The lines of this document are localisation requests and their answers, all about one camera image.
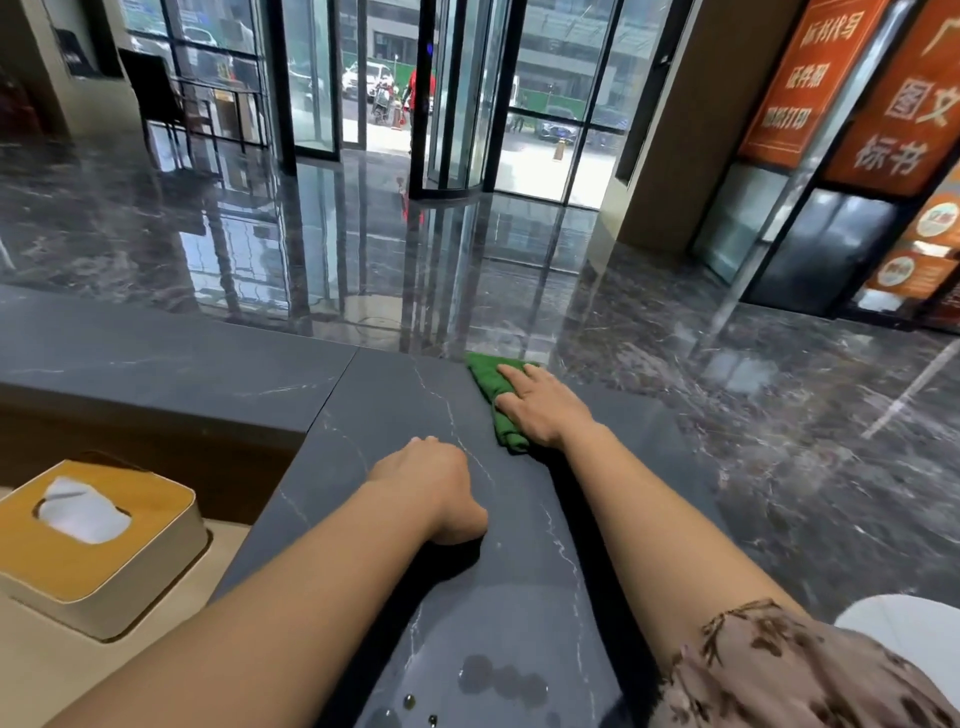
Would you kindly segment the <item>small orange poster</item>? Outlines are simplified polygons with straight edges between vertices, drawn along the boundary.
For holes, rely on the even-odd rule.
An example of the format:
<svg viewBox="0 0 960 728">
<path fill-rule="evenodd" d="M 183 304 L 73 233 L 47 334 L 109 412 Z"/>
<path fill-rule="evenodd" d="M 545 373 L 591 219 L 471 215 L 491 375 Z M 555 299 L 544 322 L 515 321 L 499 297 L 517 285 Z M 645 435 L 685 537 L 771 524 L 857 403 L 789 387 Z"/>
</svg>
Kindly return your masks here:
<svg viewBox="0 0 960 728">
<path fill-rule="evenodd" d="M 902 298 L 925 300 L 954 273 L 960 261 L 912 250 L 894 250 L 865 283 L 866 289 Z"/>
<path fill-rule="evenodd" d="M 904 239 L 960 250 L 960 160 L 908 225 Z"/>
</svg>

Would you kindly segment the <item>floral brown blouse sleeve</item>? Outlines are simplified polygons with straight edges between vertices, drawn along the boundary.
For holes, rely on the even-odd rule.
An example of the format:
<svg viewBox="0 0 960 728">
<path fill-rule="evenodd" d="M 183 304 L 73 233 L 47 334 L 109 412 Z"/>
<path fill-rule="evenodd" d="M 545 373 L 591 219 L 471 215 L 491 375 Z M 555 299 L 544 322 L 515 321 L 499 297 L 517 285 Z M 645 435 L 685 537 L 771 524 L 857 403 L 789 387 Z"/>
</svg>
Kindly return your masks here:
<svg viewBox="0 0 960 728">
<path fill-rule="evenodd" d="M 646 728 L 960 728 L 960 710 L 877 640 L 768 599 L 678 650 Z"/>
</svg>

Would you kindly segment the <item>white rounded object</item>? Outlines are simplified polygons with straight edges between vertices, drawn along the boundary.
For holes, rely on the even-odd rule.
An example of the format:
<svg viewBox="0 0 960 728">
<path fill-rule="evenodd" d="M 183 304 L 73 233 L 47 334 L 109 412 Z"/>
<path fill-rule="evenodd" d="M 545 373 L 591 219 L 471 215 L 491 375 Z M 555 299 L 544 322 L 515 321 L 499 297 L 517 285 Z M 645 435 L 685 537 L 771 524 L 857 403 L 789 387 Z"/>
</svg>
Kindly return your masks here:
<svg viewBox="0 0 960 728">
<path fill-rule="evenodd" d="M 960 609 L 888 593 L 855 601 L 834 625 L 867 635 L 916 665 L 960 711 Z"/>
</svg>

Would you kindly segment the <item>person's right forearm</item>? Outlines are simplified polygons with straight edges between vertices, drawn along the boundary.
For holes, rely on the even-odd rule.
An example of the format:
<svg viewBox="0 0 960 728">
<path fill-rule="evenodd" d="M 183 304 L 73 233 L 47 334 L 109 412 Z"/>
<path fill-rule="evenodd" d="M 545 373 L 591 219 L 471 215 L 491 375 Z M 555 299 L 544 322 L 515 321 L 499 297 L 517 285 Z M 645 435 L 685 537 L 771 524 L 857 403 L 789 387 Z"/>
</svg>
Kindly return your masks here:
<svg viewBox="0 0 960 728">
<path fill-rule="evenodd" d="M 702 628 L 747 603 L 803 607 L 606 425 L 565 427 L 560 448 L 600 530 L 630 612 L 657 665 L 697 647 Z"/>
</svg>

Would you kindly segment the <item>green cleaning cloth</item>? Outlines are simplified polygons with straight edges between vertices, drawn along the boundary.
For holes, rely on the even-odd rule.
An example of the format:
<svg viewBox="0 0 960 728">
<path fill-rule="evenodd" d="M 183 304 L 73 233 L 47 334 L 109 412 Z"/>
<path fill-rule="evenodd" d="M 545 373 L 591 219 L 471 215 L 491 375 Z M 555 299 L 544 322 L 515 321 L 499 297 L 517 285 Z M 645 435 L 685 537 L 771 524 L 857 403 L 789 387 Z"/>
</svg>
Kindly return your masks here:
<svg viewBox="0 0 960 728">
<path fill-rule="evenodd" d="M 512 384 L 499 372 L 498 367 L 505 365 L 522 371 L 526 362 L 522 359 L 478 352 L 465 353 L 463 360 L 474 382 L 490 406 L 497 443 L 511 455 L 527 454 L 530 450 L 529 440 L 513 424 L 510 418 L 498 409 L 496 404 L 498 396 L 514 392 Z"/>
</svg>

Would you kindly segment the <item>dark wall frame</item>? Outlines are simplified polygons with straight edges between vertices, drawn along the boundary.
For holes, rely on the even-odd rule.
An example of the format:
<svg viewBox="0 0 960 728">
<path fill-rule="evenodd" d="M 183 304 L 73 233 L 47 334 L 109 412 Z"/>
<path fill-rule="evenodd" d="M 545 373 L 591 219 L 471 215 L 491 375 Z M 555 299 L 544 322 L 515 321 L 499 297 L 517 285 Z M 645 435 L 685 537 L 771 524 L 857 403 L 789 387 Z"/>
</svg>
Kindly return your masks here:
<svg viewBox="0 0 960 728">
<path fill-rule="evenodd" d="M 42 0 L 56 47 L 70 77 L 125 77 L 107 0 Z"/>
</svg>

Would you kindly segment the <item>person's left forearm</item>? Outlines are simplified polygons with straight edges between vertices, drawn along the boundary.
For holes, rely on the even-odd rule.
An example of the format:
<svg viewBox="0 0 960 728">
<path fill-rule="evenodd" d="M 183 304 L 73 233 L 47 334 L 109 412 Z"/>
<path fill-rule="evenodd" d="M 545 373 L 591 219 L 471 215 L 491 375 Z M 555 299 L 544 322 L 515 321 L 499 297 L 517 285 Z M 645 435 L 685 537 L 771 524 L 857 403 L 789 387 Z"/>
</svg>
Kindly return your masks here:
<svg viewBox="0 0 960 728">
<path fill-rule="evenodd" d="M 424 488 L 367 482 L 44 728 L 311 728 L 436 521 Z"/>
</svg>

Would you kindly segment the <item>tall narrow orange sign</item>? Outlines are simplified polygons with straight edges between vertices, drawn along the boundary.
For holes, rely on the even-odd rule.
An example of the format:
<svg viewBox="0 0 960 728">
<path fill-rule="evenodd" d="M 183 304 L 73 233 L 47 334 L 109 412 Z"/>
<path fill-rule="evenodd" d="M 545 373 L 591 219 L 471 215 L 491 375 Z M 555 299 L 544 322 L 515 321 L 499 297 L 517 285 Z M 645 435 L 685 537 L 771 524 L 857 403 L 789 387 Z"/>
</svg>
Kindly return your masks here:
<svg viewBox="0 0 960 728">
<path fill-rule="evenodd" d="M 890 0 L 808 0 L 750 127 L 742 160 L 794 169 Z"/>
</svg>

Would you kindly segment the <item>dark car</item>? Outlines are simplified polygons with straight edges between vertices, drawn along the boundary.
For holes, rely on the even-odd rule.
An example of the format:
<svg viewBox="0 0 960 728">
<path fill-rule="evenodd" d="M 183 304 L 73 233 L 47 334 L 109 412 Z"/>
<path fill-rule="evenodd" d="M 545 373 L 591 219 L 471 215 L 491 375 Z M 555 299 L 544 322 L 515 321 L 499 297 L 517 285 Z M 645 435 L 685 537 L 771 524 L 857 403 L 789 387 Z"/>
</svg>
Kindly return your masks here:
<svg viewBox="0 0 960 728">
<path fill-rule="evenodd" d="M 534 134 L 538 140 L 573 144 L 579 136 L 579 118 L 567 107 L 549 104 L 535 122 Z"/>
</svg>

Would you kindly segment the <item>dark chair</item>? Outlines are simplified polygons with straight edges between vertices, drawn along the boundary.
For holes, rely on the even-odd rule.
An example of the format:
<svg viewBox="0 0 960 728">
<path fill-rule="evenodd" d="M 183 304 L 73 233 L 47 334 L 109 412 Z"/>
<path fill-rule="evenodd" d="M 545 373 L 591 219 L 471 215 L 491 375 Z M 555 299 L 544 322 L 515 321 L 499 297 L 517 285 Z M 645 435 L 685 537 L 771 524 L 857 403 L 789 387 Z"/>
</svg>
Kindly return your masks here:
<svg viewBox="0 0 960 728">
<path fill-rule="evenodd" d="M 188 117 L 164 58 L 122 47 L 117 53 L 136 97 L 145 144 L 151 145 L 149 123 L 156 122 L 167 132 L 172 132 L 174 127 L 182 128 L 187 150 L 190 150 Z"/>
</svg>

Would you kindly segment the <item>person's right hand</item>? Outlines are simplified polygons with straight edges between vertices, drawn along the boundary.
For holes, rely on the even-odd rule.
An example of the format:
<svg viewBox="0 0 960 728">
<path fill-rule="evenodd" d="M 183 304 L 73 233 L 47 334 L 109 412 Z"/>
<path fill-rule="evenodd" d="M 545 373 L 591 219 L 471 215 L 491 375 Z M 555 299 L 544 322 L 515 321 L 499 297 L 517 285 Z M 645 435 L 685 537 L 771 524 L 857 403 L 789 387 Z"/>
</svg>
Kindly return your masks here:
<svg viewBox="0 0 960 728">
<path fill-rule="evenodd" d="M 500 365 L 498 371 L 513 388 L 500 396 L 527 403 L 526 427 L 519 431 L 536 445 L 563 451 L 597 425 L 590 409 L 549 370 L 527 363 L 523 370 Z"/>
</svg>

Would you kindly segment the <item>dark glass shop door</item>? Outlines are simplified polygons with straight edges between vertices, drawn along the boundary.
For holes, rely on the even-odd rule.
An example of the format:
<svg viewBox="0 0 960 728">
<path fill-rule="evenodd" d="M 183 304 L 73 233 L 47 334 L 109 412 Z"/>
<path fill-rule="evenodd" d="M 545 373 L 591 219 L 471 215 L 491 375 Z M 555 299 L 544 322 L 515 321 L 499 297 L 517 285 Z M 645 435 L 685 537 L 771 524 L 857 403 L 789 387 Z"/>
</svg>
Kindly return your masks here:
<svg viewBox="0 0 960 728">
<path fill-rule="evenodd" d="M 815 189 L 751 285 L 747 303 L 826 316 L 897 212 L 885 200 Z"/>
</svg>

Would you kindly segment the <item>tissue box with wooden lid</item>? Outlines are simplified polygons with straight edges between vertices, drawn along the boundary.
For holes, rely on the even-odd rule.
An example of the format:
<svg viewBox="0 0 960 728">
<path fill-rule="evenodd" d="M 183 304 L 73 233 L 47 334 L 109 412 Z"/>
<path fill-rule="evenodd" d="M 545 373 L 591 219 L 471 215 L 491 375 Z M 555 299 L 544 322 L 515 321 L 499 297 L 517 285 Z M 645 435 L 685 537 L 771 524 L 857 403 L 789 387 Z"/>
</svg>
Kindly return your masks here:
<svg viewBox="0 0 960 728">
<path fill-rule="evenodd" d="M 37 519 L 59 476 L 94 487 L 131 524 L 86 544 Z M 100 642 L 135 625 L 210 546 L 196 491 L 101 452 L 63 459 L 0 498 L 0 593 Z"/>
</svg>

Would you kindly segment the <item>wide orange sign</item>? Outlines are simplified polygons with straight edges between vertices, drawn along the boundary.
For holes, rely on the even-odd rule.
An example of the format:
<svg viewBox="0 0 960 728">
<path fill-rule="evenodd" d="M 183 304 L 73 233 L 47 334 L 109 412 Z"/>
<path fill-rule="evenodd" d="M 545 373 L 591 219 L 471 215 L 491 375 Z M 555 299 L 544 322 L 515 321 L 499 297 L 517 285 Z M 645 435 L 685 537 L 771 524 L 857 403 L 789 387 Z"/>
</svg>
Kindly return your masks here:
<svg viewBox="0 0 960 728">
<path fill-rule="evenodd" d="M 924 0 L 823 173 L 894 197 L 920 193 L 960 140 L 960 0 Z"/>
</svg>

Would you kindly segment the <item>glass revolving door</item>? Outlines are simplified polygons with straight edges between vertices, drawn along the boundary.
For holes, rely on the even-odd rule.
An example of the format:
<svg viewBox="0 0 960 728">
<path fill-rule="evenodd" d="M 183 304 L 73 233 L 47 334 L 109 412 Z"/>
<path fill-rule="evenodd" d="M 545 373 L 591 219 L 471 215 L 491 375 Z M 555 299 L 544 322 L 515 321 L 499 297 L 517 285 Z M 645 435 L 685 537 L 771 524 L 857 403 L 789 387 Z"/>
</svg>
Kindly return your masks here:
<svg viewBox="0 0 960 728">
<path fill-rule="evenodd" d="M 495 191 L 528 0 L 420 0 L 410 199 Z M 428 113 L 429 74 L 436 76 Z"/>
</svg>

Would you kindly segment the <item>shiny metal column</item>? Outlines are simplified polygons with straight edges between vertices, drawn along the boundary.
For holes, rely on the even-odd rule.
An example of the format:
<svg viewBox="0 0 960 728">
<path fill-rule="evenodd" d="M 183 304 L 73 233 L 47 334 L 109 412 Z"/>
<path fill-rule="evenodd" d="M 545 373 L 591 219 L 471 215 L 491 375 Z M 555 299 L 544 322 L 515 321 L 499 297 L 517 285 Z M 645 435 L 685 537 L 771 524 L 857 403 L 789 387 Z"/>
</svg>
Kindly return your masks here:
<svg viewBox="0 0 960 728">
<path fill-rule="evenodd" d="M 889 0 L 865 47 L 845 73 L 809 142 L 792 169 L 765 162 L 733 161 L 722 179 L 691 252 L 725 285 L 698 346 L 714 344 L 819 184 L 826 165 L 862 106 L 865 96 L 892 60 L 927 0 Z"/>
</svg>

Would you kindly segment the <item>white tissue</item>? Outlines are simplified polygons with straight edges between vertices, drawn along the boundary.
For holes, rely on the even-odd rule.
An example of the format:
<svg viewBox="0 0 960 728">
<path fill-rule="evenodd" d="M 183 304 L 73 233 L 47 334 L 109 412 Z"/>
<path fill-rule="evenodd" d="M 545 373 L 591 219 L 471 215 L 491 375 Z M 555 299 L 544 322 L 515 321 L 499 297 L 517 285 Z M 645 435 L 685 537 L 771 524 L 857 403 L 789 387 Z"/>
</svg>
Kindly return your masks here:
<svg viewBox="0 0 960 728">
<path fill-rule="evenodd" d="M 87 483 L 57 476 L 35 509 L 49 528 L 87 545 L 102 545 L 128 530 L 132 517 Z"/>
</svg>

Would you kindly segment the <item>person's left hand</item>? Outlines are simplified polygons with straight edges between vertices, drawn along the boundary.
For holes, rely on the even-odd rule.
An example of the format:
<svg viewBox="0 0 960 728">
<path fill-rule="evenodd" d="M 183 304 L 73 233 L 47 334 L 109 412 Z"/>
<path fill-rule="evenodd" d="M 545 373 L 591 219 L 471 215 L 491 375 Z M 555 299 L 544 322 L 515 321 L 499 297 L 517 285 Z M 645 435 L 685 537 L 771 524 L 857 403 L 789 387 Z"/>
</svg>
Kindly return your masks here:
<svg viewBox="0 0 960 728">
<path fill-rule="evenodd" d="M 435 436 L 412 438 L 377 462 L 366 480 L 397 493 L 402 513 L 423 521 L 425 539 L 437 545 L 444 507 L 479 504 L 474 498 L 466 453 Z"/>
</svg>

